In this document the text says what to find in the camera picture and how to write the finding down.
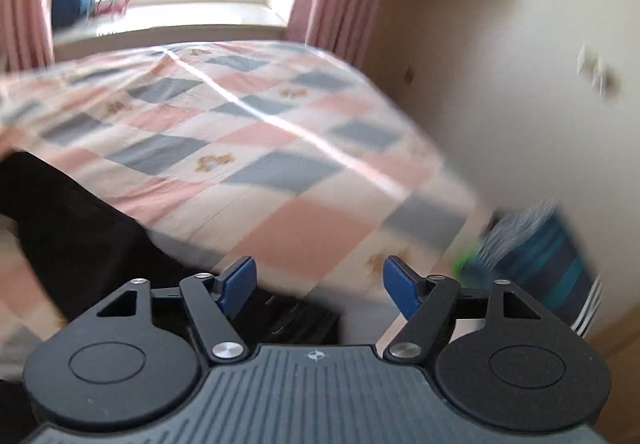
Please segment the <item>black pants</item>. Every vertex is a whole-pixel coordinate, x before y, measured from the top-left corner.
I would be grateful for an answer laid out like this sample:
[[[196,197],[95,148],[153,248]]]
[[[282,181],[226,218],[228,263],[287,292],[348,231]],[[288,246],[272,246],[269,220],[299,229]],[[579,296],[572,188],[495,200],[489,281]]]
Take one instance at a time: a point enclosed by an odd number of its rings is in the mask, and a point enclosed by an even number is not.
[[[130,279],[175,287],[198,272],[215,273],[216,251],[145,230],[62,171],[26,152],[1,162],[1,213],[37,281],[68,321]],[[249,346],[337,344],[341,316],[314,300],[258,288],[234,325]]]

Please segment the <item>green folded garment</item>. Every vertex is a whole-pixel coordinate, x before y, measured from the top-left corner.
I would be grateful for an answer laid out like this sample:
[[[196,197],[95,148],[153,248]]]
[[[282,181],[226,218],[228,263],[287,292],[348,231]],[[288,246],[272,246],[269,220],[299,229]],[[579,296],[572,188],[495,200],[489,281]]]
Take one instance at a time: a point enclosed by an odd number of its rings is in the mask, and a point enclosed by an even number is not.
[[[476,263],[477,250],[472,249],[463,253],[457,257],[454,262],[451,263],[451,276],[457,279],[459,282],[466,281],[470,276],[473,276],[474,264]]]

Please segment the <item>striped blue folded garment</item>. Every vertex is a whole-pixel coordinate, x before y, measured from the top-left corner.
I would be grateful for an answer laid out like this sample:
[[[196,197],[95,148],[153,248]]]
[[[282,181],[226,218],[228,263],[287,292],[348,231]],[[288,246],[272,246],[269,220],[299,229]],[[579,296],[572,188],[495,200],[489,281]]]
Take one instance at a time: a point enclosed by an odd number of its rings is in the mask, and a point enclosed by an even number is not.
[[[555,201],[495,213],[461,276],[475,288],[497,279],[518,285],[580,337],[588,334],[603,296],[600,275]]]

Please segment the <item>checkered pink grey quilt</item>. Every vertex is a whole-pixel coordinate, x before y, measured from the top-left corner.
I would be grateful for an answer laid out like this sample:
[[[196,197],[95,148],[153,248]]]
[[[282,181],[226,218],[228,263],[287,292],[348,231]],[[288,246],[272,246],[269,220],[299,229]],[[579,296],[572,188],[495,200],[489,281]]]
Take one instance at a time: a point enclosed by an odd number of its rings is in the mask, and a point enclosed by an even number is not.
[[[415,123],[331,54],[284,41],[97,54],[1,78],[1,149],[35,155],[216,272],[254,258],[267,300],[326,342],[399,323],[386,257],[447,274],[490,211]]]

